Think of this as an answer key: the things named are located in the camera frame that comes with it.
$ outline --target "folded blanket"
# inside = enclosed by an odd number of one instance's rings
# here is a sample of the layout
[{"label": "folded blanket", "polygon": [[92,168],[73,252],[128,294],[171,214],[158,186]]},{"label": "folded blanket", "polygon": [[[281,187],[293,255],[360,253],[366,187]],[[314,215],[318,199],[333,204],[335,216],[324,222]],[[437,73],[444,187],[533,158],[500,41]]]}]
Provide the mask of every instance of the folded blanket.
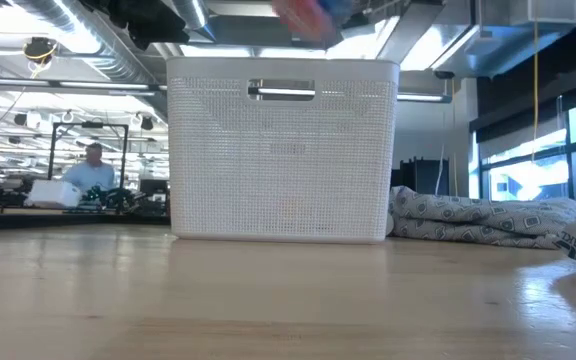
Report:
[{"label": "folded blanket", "polygon": [[576,220],[576,202],[475,200],[422,195],[405,186],[390,195],[393,236],[556,249],[564,226]]}]

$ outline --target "wooden tabletop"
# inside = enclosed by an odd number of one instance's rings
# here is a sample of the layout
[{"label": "wooden tabletop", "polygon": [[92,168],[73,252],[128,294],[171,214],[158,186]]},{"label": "wooden tabletop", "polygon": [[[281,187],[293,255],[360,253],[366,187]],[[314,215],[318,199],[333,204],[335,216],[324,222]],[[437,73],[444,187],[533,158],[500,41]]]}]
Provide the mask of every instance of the wooden tabletop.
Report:
[{"label": "wooden tabletop", "polygon": [[0,359],[576,359],[559,252],[0,232]]}]

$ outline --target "perforated basket wall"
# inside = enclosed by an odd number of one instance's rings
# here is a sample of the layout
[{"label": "perforated basket wall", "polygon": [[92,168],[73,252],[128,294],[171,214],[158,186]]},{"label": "perforated basket wall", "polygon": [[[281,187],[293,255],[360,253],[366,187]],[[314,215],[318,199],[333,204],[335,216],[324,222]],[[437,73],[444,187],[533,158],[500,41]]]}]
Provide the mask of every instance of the perforated basket wall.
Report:
[{"label": "perforated basket wall", "polygon": [[[398,66],[168,62],[173,232],[185,238],[385,237]],[[248,80],[314,80],[312,101],[257,101]]]}]

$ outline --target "blurry colorful object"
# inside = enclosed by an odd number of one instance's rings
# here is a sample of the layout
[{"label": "blurry colorful object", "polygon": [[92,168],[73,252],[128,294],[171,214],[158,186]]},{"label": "blurry colorful object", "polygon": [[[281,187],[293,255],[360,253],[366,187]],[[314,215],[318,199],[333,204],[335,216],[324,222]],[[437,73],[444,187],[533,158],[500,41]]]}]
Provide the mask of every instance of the blurry colorful object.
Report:
[{"label": "blurry colorful object", "polygon": [[332,36],[334,24],[352,10],[352,0],[273,0],[272,5],[284,24],[310,40]]}]

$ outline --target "desk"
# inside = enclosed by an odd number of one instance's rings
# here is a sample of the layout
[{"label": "desk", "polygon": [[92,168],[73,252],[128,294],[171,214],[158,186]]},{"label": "desk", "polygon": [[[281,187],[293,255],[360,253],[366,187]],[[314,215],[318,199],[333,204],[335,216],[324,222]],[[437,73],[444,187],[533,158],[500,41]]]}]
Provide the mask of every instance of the desk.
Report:
[{"label": "desk", "polygon": [[576,359],[557,251],[0,231],[0,359]]}]

